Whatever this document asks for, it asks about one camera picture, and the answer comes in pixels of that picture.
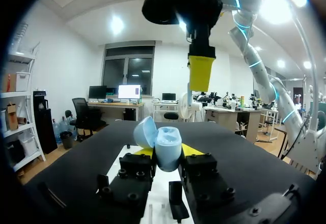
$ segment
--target light blue plastic object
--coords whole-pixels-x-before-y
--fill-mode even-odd
[[[165,172],[172,172],[179,166],[182,149],[180,132],[175,127],[161,127],[155,143],[158,167]]]
[[[138,146],[148,149],[154,148],[157,129],[151,116],[143,119],[133,131],[133,139]]]

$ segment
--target ceiling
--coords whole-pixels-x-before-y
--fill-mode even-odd
[[[72,29],[96,45],[132,40],[161,40],[165,43],[188,45],[185,33],[179,26],[162,26],[148,22],[141,13],[143,1],[60,0],[56,3],[54,0],[41,0]],[[318,74],[324,77],[326,76],[326,52],[323,49],[325,45],[319,33],[319,26],[314,21],[309,7],[295,10],[313,48]],[[114,35],[110,29],[113,16],[119,16],[125,25],[124,30],[118,35]],[[303,61],[308,58],[292,21],[272,25],[258,16],[254,26],[254,36],[250,39],[250,43],[262,48],[259,54],[266,66],[286,78],[303,77],[304,73],[310,75],[310,71],[303,67]],[[228,35],[233,27],[231,14],[225,13],[212,29],[210,45],[240,57],[241,53]],[[279,59],[285,62],[285,68],[278,67]]]

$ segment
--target white fan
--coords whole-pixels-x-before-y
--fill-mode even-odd
[[[202,103],[192,102],[191,106],[188,106],[188,93],[183,93],[178,102],[178,114],[182,119],[190,119],[195,121],[195,112],[202,109]]]

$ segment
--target blue lid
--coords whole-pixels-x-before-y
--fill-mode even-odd
[[[154,148],[156,137],[157,129],[151,116],[143,119],[133,131],[136,144],[144,149]]]

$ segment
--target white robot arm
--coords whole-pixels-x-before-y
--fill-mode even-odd
[[[302,168],[318,172],[318,164],[326,155],[326,128],[316,132],[308,130],[282,82],[268,75],[258,52],[249,43],[253,36],[252,24],[256,19],[261,0],[222,0],[224,10],[231,10],[236,25],[229,35],[238,46],[258,85],[264,103],[277,101],[280,117],[288,132],[288,156]]]

